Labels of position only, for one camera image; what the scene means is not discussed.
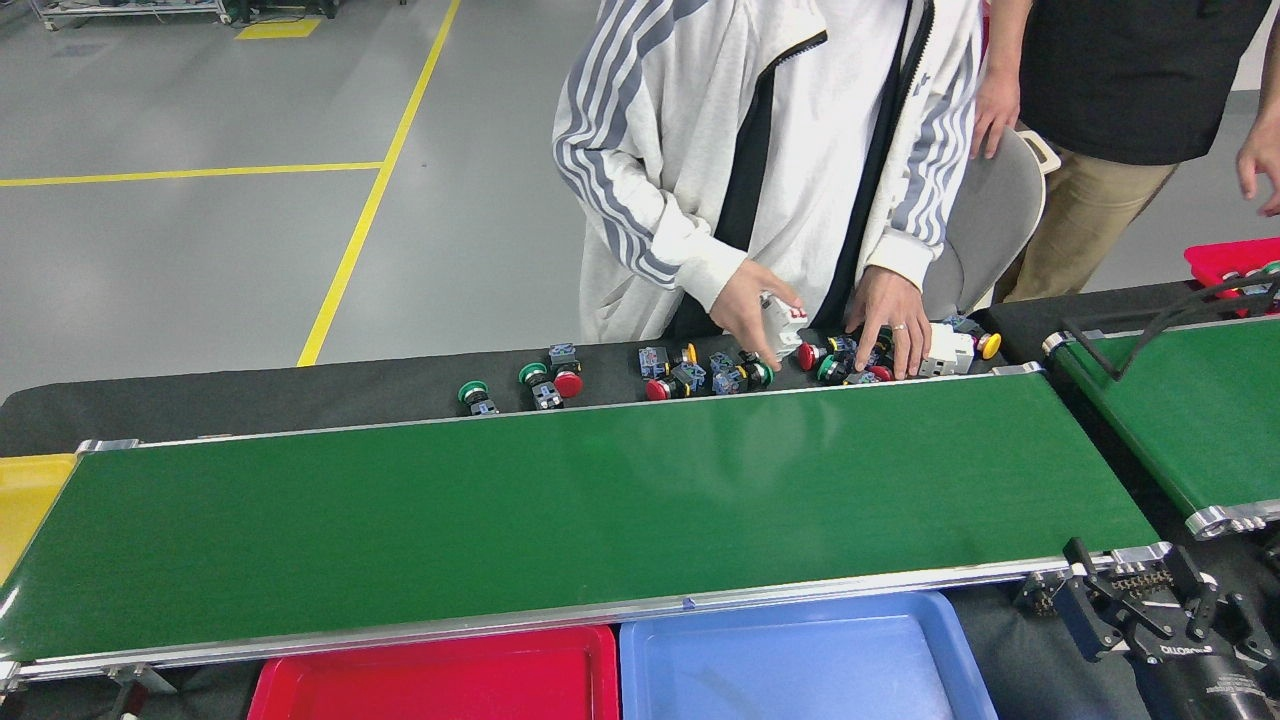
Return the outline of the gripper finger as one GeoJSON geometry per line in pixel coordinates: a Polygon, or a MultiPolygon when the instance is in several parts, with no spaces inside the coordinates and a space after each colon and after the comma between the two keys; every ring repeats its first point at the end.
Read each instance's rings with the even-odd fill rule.
{"type": "Polygon", "coordinates": [[[1277,646],[1243,594],[1225,591],[1181,546],[1171,547],[1165,555],[1165,568],[1187,615],[1180,637],[1189,641],[1197,653],[1234,657],[1248,666],[1277,665],[1277,646]]]}
{"type": "Polygon", "coordinates": [[[1096,662],[1121,642],[1129,650],[1148,653],[1135,639],[1139,626],[1161,641],[1172,638],[1172,628],[1140,610],[1125,591],[1101,577],[1079,538],[1062,548],[1070,574],[1053,596],[1053,606],[1085,660],[1096,662]]]}

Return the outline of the person's right hand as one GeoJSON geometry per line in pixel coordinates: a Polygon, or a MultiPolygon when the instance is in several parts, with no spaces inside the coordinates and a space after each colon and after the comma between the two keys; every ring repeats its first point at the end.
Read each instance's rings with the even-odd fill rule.
{"type": "Polygon", "coordinates": [[[1019,111],[1018,72],[1011,68],[988,70],[975,96],[970,159],[993,158],[1005,129],[1016,124],[1019,111]]]}
{"type": "Polygon", "coordinates": [[[781,361],[772,348],[763,322],[763,293],[771,293],[791,307],[803,309],[803,300],[790,284],[768,268],[745,259],[717,296],[709,318],[730,333],[741,350],[755,354],[773,372],[780,372],[781,361]]]}

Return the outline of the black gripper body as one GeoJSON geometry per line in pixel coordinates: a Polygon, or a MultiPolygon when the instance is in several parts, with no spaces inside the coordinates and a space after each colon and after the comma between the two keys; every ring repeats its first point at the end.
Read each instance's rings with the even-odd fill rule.
{"type": "Polygon", "coordinates": [[[1277,717],[1277,644],[1267,632],[1211,632],[1197,644],[1137,628],[1125,641],[1152,719],[1277,717]]]}

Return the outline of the person's left hand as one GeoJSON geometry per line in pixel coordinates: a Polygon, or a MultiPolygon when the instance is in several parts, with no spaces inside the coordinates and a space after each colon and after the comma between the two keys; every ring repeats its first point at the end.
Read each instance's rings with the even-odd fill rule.
{"type": "Polygon", "coordinates": [[[888,329],[893,345],[892,373],[897,380],[915,375],[931,351],[932,329],[920,290],[906,277],[882,266],[868,266],[854,291],[846,332],[860,332],[855,368],[869,363],[873,345],[888,329]]]}
{"type": "Polygon", "coordinates": [[[1279,214],[1277,126],[1254,123],[1236,154],[1236,178],[1242,197],[1260,201],[1261,217],[1279,214]]]}

